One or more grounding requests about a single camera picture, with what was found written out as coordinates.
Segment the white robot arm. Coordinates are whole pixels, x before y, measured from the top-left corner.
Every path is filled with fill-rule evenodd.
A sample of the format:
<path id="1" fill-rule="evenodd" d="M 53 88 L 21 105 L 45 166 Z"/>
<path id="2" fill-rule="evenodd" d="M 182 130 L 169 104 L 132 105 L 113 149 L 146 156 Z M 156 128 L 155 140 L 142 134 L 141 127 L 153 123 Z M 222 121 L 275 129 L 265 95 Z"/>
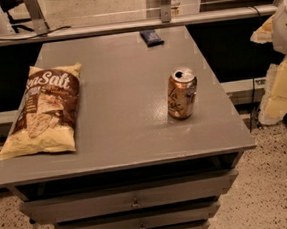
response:
<path id="1" fill-rule="evenodd" d="M 287 0 L 283 0 L 273 16 L 273 49 L 287 55 Z"/>

